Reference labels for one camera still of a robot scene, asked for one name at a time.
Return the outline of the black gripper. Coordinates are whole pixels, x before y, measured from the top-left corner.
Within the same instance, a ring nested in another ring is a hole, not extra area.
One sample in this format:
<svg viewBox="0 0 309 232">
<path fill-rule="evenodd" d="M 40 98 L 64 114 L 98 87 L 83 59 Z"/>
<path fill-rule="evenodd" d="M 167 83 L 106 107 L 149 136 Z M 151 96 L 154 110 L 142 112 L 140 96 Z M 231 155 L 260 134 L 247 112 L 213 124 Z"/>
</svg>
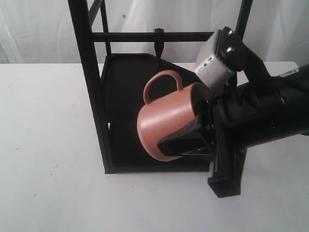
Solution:
<svg viewBox="0 0 309 232">
<path fill-rule="evenodd" d="M 228 87 L 223 85 L 210 94 L 203 84 L 192 87 L 192 108 L 194 115 L 200 113 L 202 136 L 166 137 L 157 143 L 160 151 L 168 157 L 211 156 L 213 171 L 208 185 L 218 198 L 241 194 L 241 179 L 247 149 L 232 144 L 232 136 L 224 125 L 226 116 L 223 98 Z"/>
</svg>

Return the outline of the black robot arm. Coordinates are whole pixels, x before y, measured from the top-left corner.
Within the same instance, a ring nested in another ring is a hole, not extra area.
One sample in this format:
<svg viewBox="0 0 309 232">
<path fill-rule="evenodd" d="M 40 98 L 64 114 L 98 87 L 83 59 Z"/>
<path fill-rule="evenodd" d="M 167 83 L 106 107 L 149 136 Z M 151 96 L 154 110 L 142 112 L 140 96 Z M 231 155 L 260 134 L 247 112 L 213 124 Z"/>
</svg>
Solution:
<svg viewBox="0 0 309 232">
<path fill-rule="evenodd" d="M 209 89 L 197 116 L 158 142 L 169 157 L 212 159 L 208 184 L 217 197 L 241 193 L 247 149 L 309 132 L 308 65 L 272 76 L 231 28 L 217 30 L 196 59 L 195 74 Z"/>
</svg>

